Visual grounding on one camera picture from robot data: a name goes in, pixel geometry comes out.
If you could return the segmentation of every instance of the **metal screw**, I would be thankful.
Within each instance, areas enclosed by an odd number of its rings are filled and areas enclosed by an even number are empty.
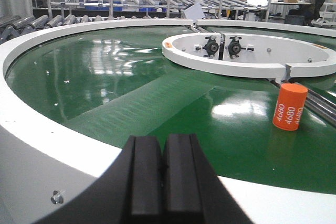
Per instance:
[[[211,45],[210,46],[210,50],[211,51],[216,51],[217,50],[217,46],[216,45]]]
[[[63,204],[64,199],[60,191],[54,191],[54,195],[50,198],[51,202],[56,204]]]

